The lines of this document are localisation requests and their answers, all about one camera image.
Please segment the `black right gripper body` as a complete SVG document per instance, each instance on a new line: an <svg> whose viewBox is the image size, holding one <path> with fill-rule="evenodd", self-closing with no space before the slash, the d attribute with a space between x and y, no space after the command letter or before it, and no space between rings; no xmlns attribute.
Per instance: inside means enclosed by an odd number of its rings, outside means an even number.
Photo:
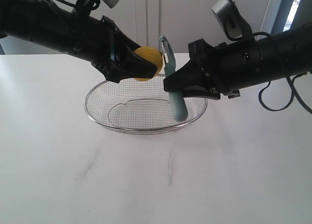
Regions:
<svg viewBox="0 0 312 224"><path fill-rule="evenodd" d="M225 42L213 47L204 39L188 44L189 57L201 70L200 87L210 94L223 94L229 99L240 97L239 88L230 88L230 80L242 77L253 61L260 61L255 39Z"/></svg>

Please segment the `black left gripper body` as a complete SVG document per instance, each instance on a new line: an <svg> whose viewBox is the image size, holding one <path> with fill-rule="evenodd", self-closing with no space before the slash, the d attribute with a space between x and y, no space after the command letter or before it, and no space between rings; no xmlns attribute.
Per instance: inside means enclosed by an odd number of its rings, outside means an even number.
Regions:
<svg viewBox="0 0 312 224"><path fill-rule="evenodd" d="M103 16L100 20L97 38L101 46L92 66L106 78L133 78L130 58L137 48L137 43L125 35L110 18Z"/></svg>

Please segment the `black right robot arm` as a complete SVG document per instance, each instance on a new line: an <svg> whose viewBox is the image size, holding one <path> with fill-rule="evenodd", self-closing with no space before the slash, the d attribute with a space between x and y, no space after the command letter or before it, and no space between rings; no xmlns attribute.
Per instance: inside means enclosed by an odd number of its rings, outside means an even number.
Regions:
<svg viewBox="0 0 312 224"><path fill-rule="evenodd" d="M190 60L164 79L166 92L219 100L240 96L240 89L312 69L312 25L261 40L243 40L216 47L203 39L189 44Z"/></svg>

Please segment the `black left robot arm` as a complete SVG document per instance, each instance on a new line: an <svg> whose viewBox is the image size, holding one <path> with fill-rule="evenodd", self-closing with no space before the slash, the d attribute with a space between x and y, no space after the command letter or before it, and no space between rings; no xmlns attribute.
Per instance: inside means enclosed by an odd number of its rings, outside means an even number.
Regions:
<svg viewBox="0 0 312 224"><path fill-rule="evenodd" d="M113 20L91 17L101 2L115 7L120 0L77 0L72 11L60 0L0 0L0 36L12 36L89 61L106 80L152 78L155 64L138 56L139 45Z"/></svg>

